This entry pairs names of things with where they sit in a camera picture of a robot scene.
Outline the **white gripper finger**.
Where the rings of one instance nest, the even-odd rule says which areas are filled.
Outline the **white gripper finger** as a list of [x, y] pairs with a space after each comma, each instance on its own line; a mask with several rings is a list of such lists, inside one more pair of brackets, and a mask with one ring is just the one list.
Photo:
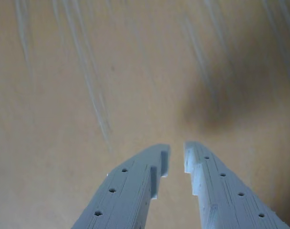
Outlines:
[[287, 229], [242, 180], [199, 142], [185, 143], [185, 173], [191, 175], [203, 229]]
[[99, 186], [74, 229], [143, 229], [160, 178], [168, 175], [170, 146], [150, 146], [114, 168]]

